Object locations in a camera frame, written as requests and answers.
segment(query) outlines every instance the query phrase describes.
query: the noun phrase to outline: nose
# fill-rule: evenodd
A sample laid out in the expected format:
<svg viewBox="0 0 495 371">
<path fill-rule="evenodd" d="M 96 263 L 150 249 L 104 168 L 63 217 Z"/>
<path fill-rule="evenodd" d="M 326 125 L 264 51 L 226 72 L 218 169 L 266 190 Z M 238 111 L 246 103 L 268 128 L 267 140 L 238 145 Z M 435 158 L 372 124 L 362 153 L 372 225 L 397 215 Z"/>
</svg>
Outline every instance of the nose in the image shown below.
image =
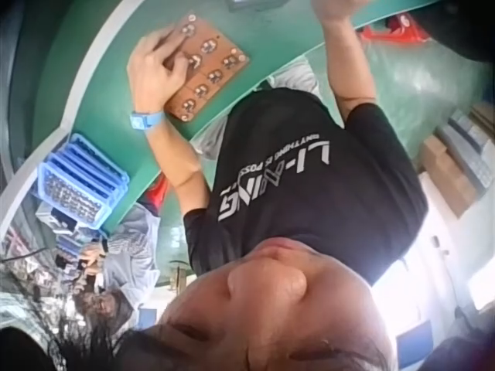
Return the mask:
<svg viewBox="0 0 495 371">
<path fill-rule="evenodd" d="M 230 291 L 229 319 L 237 340 L 247 348 L 262 349 L 277 341 L 290 314 L 307 290 L 306 276 L 299 269 L 263 257 L 233 269 L 227 279 Z"/>
</svg>

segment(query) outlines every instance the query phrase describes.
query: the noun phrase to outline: li-ning logo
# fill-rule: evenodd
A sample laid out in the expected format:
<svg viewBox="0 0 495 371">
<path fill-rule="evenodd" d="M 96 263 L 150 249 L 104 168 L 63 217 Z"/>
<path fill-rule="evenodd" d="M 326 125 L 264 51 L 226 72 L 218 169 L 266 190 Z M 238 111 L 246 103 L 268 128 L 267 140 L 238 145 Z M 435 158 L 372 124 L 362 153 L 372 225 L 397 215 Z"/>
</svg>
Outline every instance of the li-ning logo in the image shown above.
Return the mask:
<svg viewBox="0 0 495 371">
<path fill-rule="evenodd" d="M 265 194 L 268 186 L 279 187 L 285 172 L 303 173 L 306 161 L 317 161 L 317 157 L 309 154 L 318 150 L 321 162 L 329 165 L 330 142 L 320 141 L 319 134 L 312 134 L 284 146 L 262 162 L 243 167 L 237 175 L 237 181 L 220 193 L 222 200 L 218 220 L 230 218 L 242 204 L 249 206 Z"/>
</svg>

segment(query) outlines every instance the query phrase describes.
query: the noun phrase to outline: cable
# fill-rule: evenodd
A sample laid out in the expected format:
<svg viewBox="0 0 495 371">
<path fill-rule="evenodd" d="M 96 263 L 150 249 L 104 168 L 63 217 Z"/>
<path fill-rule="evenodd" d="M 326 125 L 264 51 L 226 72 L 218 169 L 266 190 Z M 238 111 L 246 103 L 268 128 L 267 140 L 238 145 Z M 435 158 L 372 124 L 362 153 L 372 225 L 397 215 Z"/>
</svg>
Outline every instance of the cable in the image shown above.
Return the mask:
<svg viewBox="0 0 495 371">
<path fill-rule="evenodd" d="M 33 251 L 32 253 L 29 253 L 29 254 L 26 254 L 26 255 L 21 255 L 20 257 L 10 257 L 8 259 L 3 259 L 3 260 L 0 260 L 0 264 L 5 264 L 5 263 L 8 263 L 9 261 L 15 261 L 15 260 L 21 260 L 21 259 L 26 259 L 27 257 L 33 257 L 37 254 L 40 254 L 42 253 L 43 251 L 46 251 L 48 250 L 49 248 L 48 247 L 44 247 L 42 249 L 39 249 L 39 250 L 36 250 L 36 251 Z"/>
</svg>

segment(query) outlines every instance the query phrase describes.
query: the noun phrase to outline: person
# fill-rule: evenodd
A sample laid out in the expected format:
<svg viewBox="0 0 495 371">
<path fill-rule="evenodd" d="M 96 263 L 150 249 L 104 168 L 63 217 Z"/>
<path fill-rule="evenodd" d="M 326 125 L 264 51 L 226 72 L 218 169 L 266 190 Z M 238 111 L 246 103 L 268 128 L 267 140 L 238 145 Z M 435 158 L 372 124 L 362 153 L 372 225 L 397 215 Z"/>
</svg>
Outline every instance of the person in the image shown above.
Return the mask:
<svg viewBox="0 0 495 371">
<path fill-rule="evenodd" d="M 131 125 L 146 128 L 178 197 L 198 278 L 156 326 L 117 343 L 83 338 L 79 352 L 57 340 L 54 363 L 129 371 L 397 368 L 370 286 L 411 246 L 427 202 L 376 104 L 350 21 L 365 4 L 312 0 L 344 128 L 309 92 L 306 74 L 276 77 L 275 88 L 245 97 L 215 127 L 221 145 L 211 190 L 198 154 L 162 112 L 186 80 L 187 58 L 175 53 L 185 36 L 169 27 L 139 40 L 128 63 Z M 169 70 L 163 62 L 172 55 Z"/>
<path fill-rule="evenodd" d="M 77 287 L 74 293 L 76 309 L 89 325 L 106 322 L 115 334 L 136 322 L 137 310 L 148 300 L 160 276 L 155 262 L 159 224 L 158 207 L 144 195 L 107 240 L 89 243 L 83 249 L 80 259 L 87 263 L 84 281 L 103 274 L 103 292 L 84 292 Z"/>
</svg>

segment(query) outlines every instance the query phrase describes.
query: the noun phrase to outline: finger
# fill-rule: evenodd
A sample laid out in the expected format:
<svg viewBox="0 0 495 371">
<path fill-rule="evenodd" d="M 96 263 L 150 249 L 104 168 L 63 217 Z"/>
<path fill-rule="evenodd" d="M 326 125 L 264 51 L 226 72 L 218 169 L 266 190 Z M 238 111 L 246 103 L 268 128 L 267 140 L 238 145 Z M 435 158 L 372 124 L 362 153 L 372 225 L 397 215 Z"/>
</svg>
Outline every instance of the finger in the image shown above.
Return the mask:
<svg viewBox="0 0 495 371">
<path fill-rule="evenodd" d="M 187 70 L 189 69 L 189 60 L 184 53 L 178 53 L 174 60 L 172 74 L 170 75 L 171 84 L 180 88 L 187 78 Z"/>
<path fill-rule="evenodd" d="M 162 39 L 165 39 L 173 32 L 174 28 L 174 25 L 170 25 L 165 27 L 164 29 L 157 29 L 156 31 L 151 32 L 150 34 L 139 40 L 135 51 L 141 54 L 151 53 Z"/>
<path fill-rule="evenodd" d="M 163 45 L 161 45 L 153 54 L 159 61 L 164 61 L 169 58 L 184 42 L 186 35 L 183 33 L 178 33 L 169 39 Z"/>
</svg>

